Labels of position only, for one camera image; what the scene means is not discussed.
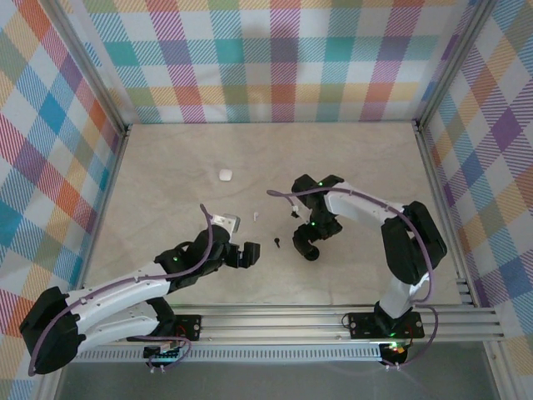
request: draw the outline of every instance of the plaid wall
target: plaid wall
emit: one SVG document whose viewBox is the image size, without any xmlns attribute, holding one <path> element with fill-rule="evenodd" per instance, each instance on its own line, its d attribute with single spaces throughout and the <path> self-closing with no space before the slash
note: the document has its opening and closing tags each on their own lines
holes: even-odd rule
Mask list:
<svg viewBox="0 0 533 400">
<path fill-rule="evenodd" d="M 18 326 L 76 282 L 118 135 L 37 0 L 0 0 L 0 399 L 27 399 Z"/>
<path fill-rule="evenodd" d="M 477 292 L 533 396 L 532 0 L 496 4 L 429 128 Z"/>
<path fill-rule="evenodd" d="M 96 37 L 62 5 L 100 66 L 93 44 L 105 48 L 125 113 L 247 123 L 411 120 L 476 0 L 459 26 L 463 0 L 83 2 Z"/>
</svg>

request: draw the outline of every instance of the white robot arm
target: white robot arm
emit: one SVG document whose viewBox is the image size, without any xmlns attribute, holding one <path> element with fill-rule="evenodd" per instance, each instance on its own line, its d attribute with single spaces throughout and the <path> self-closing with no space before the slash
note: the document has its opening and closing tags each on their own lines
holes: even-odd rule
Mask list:
<svg viewBox="0 0 533 400">
<path fill-rule="evenodd" d="M 403 333 L 403 322 L 410 316 L 412 299 L 429 277 L 428 263 L 423 257 L 421 245 L 414 237 L 413 228 L 423 242 L 432 269 L 447 253 L 427 208 L 420 202 L 406 206 L 381 200 L 355 189 L 334 175 L 320 182 L 303 175 L 294 182 L 292 193 L 305 207 L 303 210 L 298 206 L 293 207 L 292 216 L 303 218 L 305 223 L 294 232 L 292 241 L 296 250 L 309 261 L 320 256 L 313 242 L 326 240 L 342 230 L 337 216 L 381 231 L 387 264 L 393 278 L 388 291 L 375 306 L 373 321 L 366 321 L 361 328 L 368 332 L 370 326 L 373 337 L 376 331 L 381 331 L 383 337 Z M 270 191 L 270 194 L 287 198 L 287 195 L 278 192 Z M 351 333 L 354 337 L 357 332 L 351 330 Z"/>
<path fill-rule="evenodd" d="M 61 293 L 58 287 L 43 292 L 20 326 L 30 354 L 37 348 L 34 372 L 53 372 L 80 352 L 122 338 L 197 339 L 201 316 L 174 315 L 163 297 L 193 285 L 222 265 L 249 268 L 260 252 L 257 243 L 245 242 L 242 252 L 230 243 L 238 229 L 238 217 L 208 217 L 212 234 L 208 255 L 209 230 L 205 230 L 194 242 L 183 242 L 166 250 L 145 267 L 111 282 L 68 293 Z M 37 345 L 54 319 L 57 321 Z M 185 323 L 189 323 L 187 332 L 178 332 Z"/>
</svg>

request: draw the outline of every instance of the black bracket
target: black bracket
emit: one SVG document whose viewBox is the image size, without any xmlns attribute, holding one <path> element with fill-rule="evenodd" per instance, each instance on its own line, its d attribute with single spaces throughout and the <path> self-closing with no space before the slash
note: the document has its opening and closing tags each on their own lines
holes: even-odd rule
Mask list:
<svg viewBox="0 0 533 400">
<path fill-rule="evenodd" d="M 202 316 L 201 315 L 176 315 L 174 316 L 176 337 L 187 338 L 191 342 L 197 342 L 200 339 L 200 331 L 202 330 Z M 143 358 L 152 357 L 152 365 L 160 367 L 161 365 L 170 364 L 172 361 L 160 361 L 158 359 L 177 359 L 180 355 L 180 347 L 173 348 L 166 352 L 162 352 L 160 346 L 145 346 L 142 352 Z"/>
<path fill-rule="evenodd" d="M 352 339 L 420 339 L 425 336 L 420 313 L 409 312 L 405 319 L 394 329 L 392 335 L 386 335 L 376 323 L 373 312 L 349 312 L 348 325 Z"/>
</svg>

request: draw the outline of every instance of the purple cable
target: purple cable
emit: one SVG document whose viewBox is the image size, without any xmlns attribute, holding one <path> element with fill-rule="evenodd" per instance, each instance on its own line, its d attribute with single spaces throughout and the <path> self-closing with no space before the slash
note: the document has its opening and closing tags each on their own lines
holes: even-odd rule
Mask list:
<svg viewBox="0 0 533 400">
<path fill-rule="evenodd" d="M 198 262 L 198 264 L 196 264 L 194 267 L 190 267 L 189 269 L 187 269 L 185 271 L 176 272 L 176 273 L 169 273 L 167 275 L 155 275 L 155 276 L 148 276 L 148 277 L 138 277 L 137 279 L 135 279 L 134 277 L 127 277 L 127 278 L 125 278 L 125 279 L 123 279 L 121 281 L 110 283 L 110 284 L 108 284 L 108 285 L 106 285 L 104 287 L 100 287 L 98 290 L 95 290 L 94 292 L 91 292 L 90 293 L 91 297 L 89 298 L 89 300 L 91 300 L 92 298 L 94 298 L 95 296 L 97 296 L 100 293 L 104 293 L 104 292 L 107 292 L 109 290 L 112 290 L 112 289 L 114 289 L 114 288 L 116 288 L 116 287 L 118 287 L 120 285 L 123 285 L 124 283 L 142 282 L 142 281 L 146 281 L 146 280 L 150 280 L 150 279 L 173 279 L 173 278 L 179 278 L 179 277 L 182 277 L 183 275 L 187 275 L 189 273 L 195 272 L 199 267 L 202 266 L 202 264 L 209 257 L 209 254 L 211 252 L 211 247 L 212 247 L 212 244 L 213 244 L 213 229 L 212 229 L 212 224 L 211 224 L 212 216 L 207 212 L 207 210 L 206 210 L 206 208 L 205 208 L 205 206 L 203 204 L 200 204 L 200 209 L 202 210 L 202 212 L 205 215 L 206 220 L 207 220 L 208 240 L 207 240 L 206 251 L 203 253 L 202 259 Z M 50 323 L 47 325 L 47 327 L 44 328 L 44 330 L 41 333 L 41 336 L 39 337 L 39 339 L 37 340 L 37 343 L 35 344 L 35 348 L 33 349 L 32 356 L 30 358 L 30 365 L 29 365 L 29 368 L 27 370 L 27 374 L 30 377 L 35 375 L 35 363 L 37 362 L 37 355 L 39 354 L 39 350 L 41 350 L 42 344 L 44 343 L 44 339 L 46 338 L 46 336 L 50 333 L 50 331 L 52 330 L 53 326 L 57 323 L 57 321 L 59 321 L 59 319 L 61 317 L 63 317 L 65 314 L 69 313 L 74 308 L 76 308 L 77 306 L 82 304 L 82 301 L 87 301 L 87 299 L 84 298 L 84 297 L 80 297 L 77 301 L 73 302 L 70 306 L 64 308 L 58 315 L 56 315 L 52 319 L 52 321 L 50 321 Z"/>
<path fill-rule="evenodd" d="M 411 303 L 415 304 L 419 308 L 429 308 L 433 312 L 433 314 L 435 315 L 435 327 L 433 328 L 433 333 L 431 334 L 430 339 L 427 341 L 426 345 L 422 348 L 422 350 L 420 350 L 411 360 L 409 360 L 408 362 L 404 362 L 402 364 L 402 367 L 404 367 L 406 365 L 410 365 L 412 362 L 414 362 L 415 360 L 417 360 L 418 358 L 420 358 L 421 356 L 423 356 L 427 352 L 427 349 L 431 346 L 431 344 L 435 340 L 436 332 L 437 332 L 438 327 L 439 327 L 439 316 L 438 316 L 437 311 L 432 306 L 423 305 L 423 304 L 426 304 L 427 302 L 429 302 L 429 300 L 433 296 L 433 291 L 434 291 L 433 282 L 434 282 L 435 274 L 433 272 L 433 267 L 431 265 L 430 255 L 427 252 L 426 245 L 424 244 L 424 241 L 422 240 L 421 235 L 418 233 L 418 231 L 416 230 L 416 228 L 412 224 L 412 222 L 409 221 L 409 218 L 407 218 L 405 215 L 403 215 L 399 210 L 396 210 L 394 207 L 389 206 L 388 204 L 378 200 L 377 198 L 373 198 L 372 196 L 369 196 L 369 195 L 367 195 L 365 193 L 357 192 L 355 190 L 345 189 L 345 188 L 341 188 L 341 187 L 324 187 L 324 188 L 323 187 L 317 187 L 317 188 L 314 188 L 314 189 L 305 190 L 303 192 L 294 192 L 294 193 L 281 193 L 281 192 L 278 192 L 276 190 L 267 190 L 266 194 L 268 194 L 270 196 L 273 196 L 275 198 L 285 198 L 294 207 L 295 203 L 292 201 L 291 198 L 294 198 L 296 196 L 305 196 L 307 194 L 313 194 L 313 193 L 319 193 L 319 192 L 347 193 L 347 194 L 350 194 L 350 195 L 355 195 L 355 196 L 357 196 L 359 198 L 362 198 L 364 200 L 367 200 L 368 202 L 373 203 L 373 204 L 375 204 L 375 205 L 377 205 L 377 206 L 379 206 L 381 208 L 384 208 L 387 211 L 391 211 L 391 212 L 395 213 L 407 225 L 407 227 L 409 227 L 409 229 L 415 235 L 415 239 L 418 242 L 418 244 L 420 245 L 420 249 L 422 250 L 422 256 L 424 257 L 424 261 L 426 262 L 427 272 L 428 272 L 428 276 L 429 276 L 429 286 L 430 287 L 429 287 L 429 290 L 427 292 L 427 295 L 422 300 L 411 300 Z M 392 363 L 386 362 L 386 361 L 384 361 L 384 362 L 386 364 L 389 364 L 389 366 L 396 367 L 395 364 L 392 364 Z"/>
<path fill-rule="evenodd" d="M 427 291 L 427 295 L 424 298 L 422 298 L 422 300 L 411 300 L 411 303 L 426 304 L 427 302 L 430 301 L 431 297 L 433 296 L 433 291 L 434 291 L 433 280 L 435 277 L 435 274 L 433 273 L 433 267 L 431 266 L 430 255 L 427 252 L 427 248 L 426 248 L 426 245 L 424 244 L 422 236 L 418 233 L 418 231 L 416 230 L 412 222 L 409 221 L 409 218 L 403 215 L 399 210 L 396 210 L 394 207 L 389 206 L 385 202 L 382 202 L 378 200 L 377 198 L 373 198 L 372 196 L 369 196 L 365 193 L 357 192 L 355 190 L 350 190 L 350 189 L 344 189 L 341 187 L 324 187 L 324 188 L 317 187 L 315 189 L 309 189 L 309 190 L 304 190 L 303 192 L 294 192 L 294 193 L 281 193 L 276 190 L 267 190 L 266 194 L 268 194 L 269 196 L 273 196 L 275 198 L 285 198 L 294 207 L 295 203 L 292 201 L 291 198 L 295 198 L 296 196 L 305 196 L 307 194 L 313 194 L 313 193 L 319 193 L 319 192 L 347 193 L 347 194 L 362 198 L 364 200 L 367 200 L 368 202 L 373 203 L 381 208 L 384 208 L 387 211 L 395 213 L 407 225 L 407 227 L 409 227 L 411 232 L 413 232 L 413 234 L 415 235 L 415 239 L 418 242 L 420 249 L 422 250 L 422 256 L 424 257 L 424 261 L 426 262 L 427 273 L 428 273 L 428 278 L 429 278 L 429 290 Z"/>
<path fill-rule="evenodd" d="M 192 343 L 189 339 L 187 339 L 186 337 L 155 337 L 155 336 L 135 336 L 135 339 L 139 339 L 139 340 L 153 340 L 153 341 L 156 341 L 156 342 L 161 342 L 161 341 L 166 341 L 166 340 L 172 340 L 173 342 L 185 342 L 187 344 L 187 351 L 184 352 L 176 361 L 173 361 L 171 362 L 170 364 L 168 364 L 167 366 L 163 367 L 161 365 L 161 371 L 162 373 L 165 372 L 165 370 L 169 370 L 169 369 L 173 369 L 175 367 L 177 367 L 178 364 L 180 364 L 182 361 L 183 361 L 183 358 L 187 357 L 189 355 L 189 353 L 191 352 L 191 349 L 192 349 Z M 152 360 L 155 356 L 151 356 L 150 358 L 148 358 L 148 367 L 150 367 L 151 370 L 153 370 L 153 368 L 155 368 L 153 365 L 152 365 Z"/>
</svg>

